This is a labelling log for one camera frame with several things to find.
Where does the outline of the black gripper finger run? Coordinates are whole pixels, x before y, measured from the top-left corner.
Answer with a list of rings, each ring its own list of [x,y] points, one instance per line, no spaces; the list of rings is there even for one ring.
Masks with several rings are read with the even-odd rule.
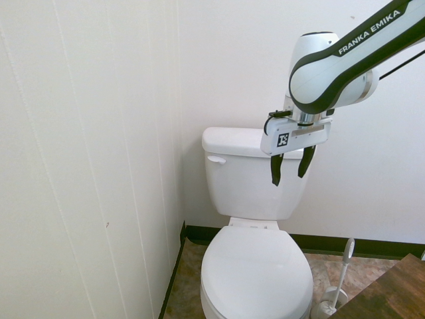
[[[272,174],[272,183],[279,185],[281,180],[281,166],[284,159],[284,154],[274,155],[270,158],[270,167]]]
[[[298,173],[297,173],[297,176],[299,178],[303,178],[305,174],[307,173],[309,166],[311,164],[311,161],[314,157],[315,150],[316,150],[316,146],[309,146],[303,149],[303,155],[299,163]]]

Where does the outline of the white gripper body with marker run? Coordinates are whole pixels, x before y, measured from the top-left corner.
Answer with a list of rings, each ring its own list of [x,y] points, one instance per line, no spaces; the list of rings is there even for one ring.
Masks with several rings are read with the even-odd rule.
[[[322,144],[329,138],[331,123],[332,117],[314,122],[312,126],[299,126],[288,118],[272,118],[265,125],[260,149],[268,156],[277,156]]]

